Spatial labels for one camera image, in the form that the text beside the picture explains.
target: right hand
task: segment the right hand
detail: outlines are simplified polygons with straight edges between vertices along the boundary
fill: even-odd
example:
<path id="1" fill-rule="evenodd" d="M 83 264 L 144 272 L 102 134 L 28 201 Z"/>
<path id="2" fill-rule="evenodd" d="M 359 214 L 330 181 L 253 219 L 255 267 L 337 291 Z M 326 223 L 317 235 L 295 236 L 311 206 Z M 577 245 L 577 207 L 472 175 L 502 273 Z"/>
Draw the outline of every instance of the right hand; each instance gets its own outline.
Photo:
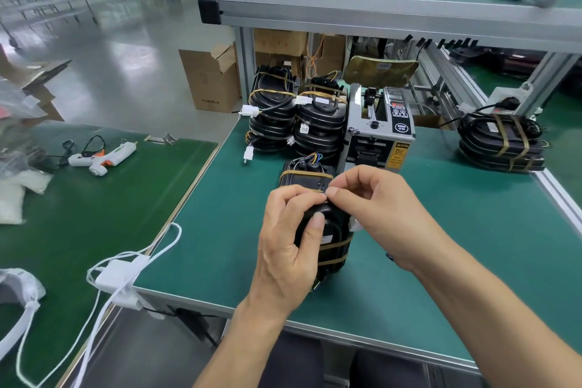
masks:
<path id="1" fill-rule="evenodd" d="M 333 179 L 326 195 L 404 270 L 414 271 L 420 261 L 453 242 L 398 174 L 356 166 Z"/>

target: white power adapter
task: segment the white power adapter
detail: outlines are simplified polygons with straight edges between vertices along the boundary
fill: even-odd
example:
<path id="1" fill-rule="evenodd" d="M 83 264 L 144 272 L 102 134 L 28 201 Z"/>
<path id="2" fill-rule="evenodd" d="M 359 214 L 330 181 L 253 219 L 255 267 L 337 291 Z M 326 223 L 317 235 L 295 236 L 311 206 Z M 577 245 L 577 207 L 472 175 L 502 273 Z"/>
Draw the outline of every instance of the white power adapter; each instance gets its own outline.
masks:
<path id="1" fill-rule="evenodd" d="M 137 278 L 139 272 L 146 266 L 149 256 L 138 255 L 131 262 L 122 259 L 109 261 L 107 267 L 95 279 L 96 288 L 105 293 L 112 294 L 132 276 Z M 137 291 L 132 289 L 135 278 L 129 281 L 123 289 L 113 298 L 112 303 L 124 308 L 141 310 L 142 300 Z"/>

